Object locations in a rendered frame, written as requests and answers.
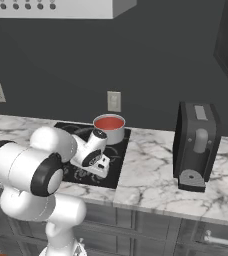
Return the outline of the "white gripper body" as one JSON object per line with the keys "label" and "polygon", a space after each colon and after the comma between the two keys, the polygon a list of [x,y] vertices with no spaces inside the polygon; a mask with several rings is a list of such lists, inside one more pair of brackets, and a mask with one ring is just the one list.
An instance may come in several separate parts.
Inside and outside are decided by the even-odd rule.
{"label": "white gripper body", "polygon": [[70,163],[78,168],[81,168],[89,173],[97,175],[101,178],[106,178],[109,172],[110,159],[106,155],[98,156],[90,161],[88,167],[83,167],[81,164],[71,159]]}

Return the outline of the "red marinara sauce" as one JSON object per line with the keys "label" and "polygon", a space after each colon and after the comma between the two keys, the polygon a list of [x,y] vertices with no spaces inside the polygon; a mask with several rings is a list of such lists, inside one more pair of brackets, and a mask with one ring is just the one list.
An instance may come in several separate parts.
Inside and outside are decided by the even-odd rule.
{"label": "red marinara sauce", "polygon": [[94,122],[95,126],[102,130],[114,130],[123,126],[124,122],[117,117],[101,117]]}

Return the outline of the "black hob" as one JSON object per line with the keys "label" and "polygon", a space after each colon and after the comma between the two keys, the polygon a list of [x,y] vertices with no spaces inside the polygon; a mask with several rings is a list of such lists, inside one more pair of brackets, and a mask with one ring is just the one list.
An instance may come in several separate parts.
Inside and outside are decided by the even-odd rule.
{"label": "black hob", "polygon": [[[70,134],[75,134],[84,141],[88,141],[93,130],[92,125],[66,122],[57,122],[55,127],[63,129]],[[65,182],[115,189],[118,185],[130,135],[131,130],[125,129],[125,136],[122,142],[106,146],[104,154],[110,159],[109,172],[106,178],[101,178],[71,163],[66,163],[64,165],[63,180]]]}

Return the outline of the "grey saucepan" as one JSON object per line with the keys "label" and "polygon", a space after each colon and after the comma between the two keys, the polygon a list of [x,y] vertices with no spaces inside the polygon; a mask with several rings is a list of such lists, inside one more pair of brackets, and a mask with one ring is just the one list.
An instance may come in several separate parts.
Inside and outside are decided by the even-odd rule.
{"label": "grey saucepan", "polygon": [[107,144],[108,145],[115,145],[115,144],[120,143],[124,139],[124,136],[125,136],[125,119],[123,117],[121,117],[120,115],[116,115],[116,114],[102,114],[100,116],[97,116],[93,120],[94,127],[99,129],[98,127],[95,126],[94,122],[96,120],[98,120],[99,118],[101,118],[101,117],[107,117],[107,116],[114,116],[114,117],[120,118],[124,122],[123,126],[120,127],[119,129],[114,129],[114,130],[102,130],[102,129],[100,129],[103,132],[105,132],[106,135],[107,135]]}

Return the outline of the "grey cupboard door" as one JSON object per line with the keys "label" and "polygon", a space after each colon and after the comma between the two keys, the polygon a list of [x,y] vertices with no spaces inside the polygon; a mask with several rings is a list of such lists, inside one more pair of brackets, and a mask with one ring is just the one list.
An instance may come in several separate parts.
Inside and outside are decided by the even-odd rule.
{"label": "grey cupboard door", "polygon": [[117,256],[173,254],[179,219],[95,204],[87,204],[87,210],[75,229],[87,248]]}

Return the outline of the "black coffee machine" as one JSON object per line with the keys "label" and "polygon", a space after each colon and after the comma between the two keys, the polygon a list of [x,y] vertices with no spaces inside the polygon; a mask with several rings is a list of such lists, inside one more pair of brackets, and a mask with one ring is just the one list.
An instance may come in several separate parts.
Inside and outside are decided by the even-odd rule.
{"label": "black coffee machine", "polygon": [[178,188],[205,192],[221,140],[213,104],[180,102],[173,141],[173,177]]}

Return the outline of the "grey drawer front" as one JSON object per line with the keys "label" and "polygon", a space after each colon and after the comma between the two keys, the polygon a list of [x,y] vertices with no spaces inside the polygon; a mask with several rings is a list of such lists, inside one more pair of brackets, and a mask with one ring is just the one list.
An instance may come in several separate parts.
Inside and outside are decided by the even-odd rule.
{"label": "grey drawer front", "polygon": [[207,230],[213,237],[228,240],[228,226],[183,219],[173,256],[228,256],[228,246],[204,240]]}

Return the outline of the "white range hood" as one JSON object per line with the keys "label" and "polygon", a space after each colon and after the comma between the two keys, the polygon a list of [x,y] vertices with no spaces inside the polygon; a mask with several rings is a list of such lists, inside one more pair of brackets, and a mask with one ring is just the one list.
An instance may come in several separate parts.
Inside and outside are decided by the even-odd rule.
{"label": "white range hood", "polygon": [[0,0],[0,18],[114,19],[137,0]]}

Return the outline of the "beige wall outlet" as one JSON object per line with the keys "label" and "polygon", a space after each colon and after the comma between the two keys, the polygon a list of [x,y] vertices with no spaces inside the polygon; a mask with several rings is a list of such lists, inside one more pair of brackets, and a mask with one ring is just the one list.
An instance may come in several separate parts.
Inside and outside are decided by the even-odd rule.
{"label": "beige wall outlet", "polygon": [[120,112],[121,111],[121,93],[108,91],[107,92],[107,108],[109,111]]}

